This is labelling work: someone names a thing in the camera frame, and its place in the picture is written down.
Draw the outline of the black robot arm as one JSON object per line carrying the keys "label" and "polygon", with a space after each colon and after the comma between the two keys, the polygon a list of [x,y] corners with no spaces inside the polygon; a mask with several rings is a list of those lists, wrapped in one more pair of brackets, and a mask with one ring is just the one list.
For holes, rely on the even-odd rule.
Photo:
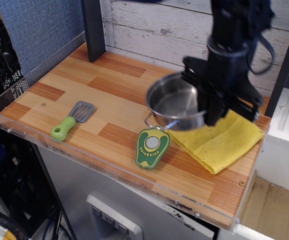
{"label": "black robot arm", "polygon": [[202,124],[214,126],[233,110],[255,122],[263,96],[251,84],[248,73],[261,75],[272,64],[255,71],[253,57],[262,44],[275,60],[275,50],[262,33],[272,27],[274,12],[269,0],[213,0],[213,25],[207,40],[207,60],[186,56],[181,78],[197,89],[197,111]]}

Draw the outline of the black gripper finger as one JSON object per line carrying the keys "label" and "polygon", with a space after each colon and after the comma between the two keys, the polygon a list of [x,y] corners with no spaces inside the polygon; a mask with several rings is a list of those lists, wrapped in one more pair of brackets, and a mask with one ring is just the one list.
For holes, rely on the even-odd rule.
{"label": "black gripper finger", "polygon": [[204,122],[207,126],[215,126],[229,111],[227,103],[220,97],[205,96],[204,107],[206,110]]}

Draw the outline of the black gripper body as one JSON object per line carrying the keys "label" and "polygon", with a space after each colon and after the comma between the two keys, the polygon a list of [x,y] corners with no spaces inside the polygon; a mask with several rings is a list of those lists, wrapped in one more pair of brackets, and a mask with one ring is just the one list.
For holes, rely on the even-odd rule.
{"label": "black gripper body", "polygon": [[259,119],[259,107],[264,104],[264,98],[248,78],[256,46],[257,41],[252,40],[233,51],[210,37],[206,60],[192,56],[182,59],[185,69],[181,78],[197,89],[200,111],[206,111],[205,96],[219,97],[224,99],[229,110],[250,122]]}

